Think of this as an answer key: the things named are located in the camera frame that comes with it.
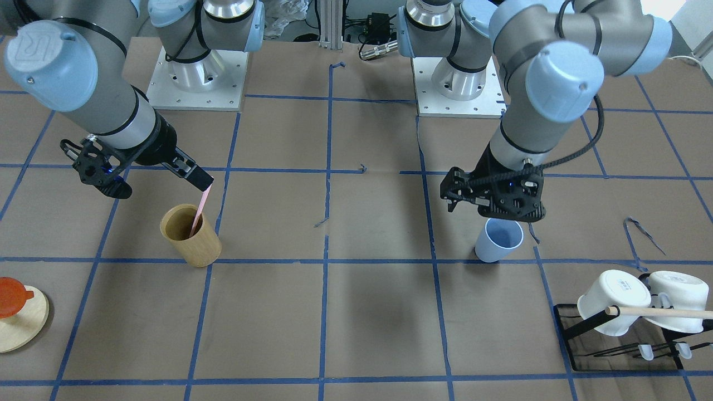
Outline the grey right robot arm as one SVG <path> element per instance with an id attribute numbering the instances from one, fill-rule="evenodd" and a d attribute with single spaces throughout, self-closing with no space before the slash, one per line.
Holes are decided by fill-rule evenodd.
<path id="1" fill-rule="evenodd" d="M 261 1 L 150 1 L 147 9 L 183 91 L 222 80 L 217 51 L 262 46 Z M 60 144 L 82 183 L 127 199 L 132 189 L 122 172 L 137 163 L 163 165 L 204 191 L 212 176 L 178 148 L 175 129 L 122 76 L 140 21 L 140 1 L 3 1 L 2 34 L 14 35 L 3 63 L 37 101 L 86 130 L 81 144 Z"/>

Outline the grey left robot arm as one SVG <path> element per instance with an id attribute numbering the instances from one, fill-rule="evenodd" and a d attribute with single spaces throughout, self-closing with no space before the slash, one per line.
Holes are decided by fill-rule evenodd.
<path id="1" fill-rule="evenodd" d="M 647 74 L 669 53 L 669 21 L 639 1 L 407 1 L 397 12 L 399 52 L 438 58 L 431 83 L 452 101 L 473 101 L 499 64 L 510 105 L 471 172 L 451 168 L 439 195 L 488 218 L 545 217 L 543 170 L 580 157 L 600 139 L 605 77 Z"/>

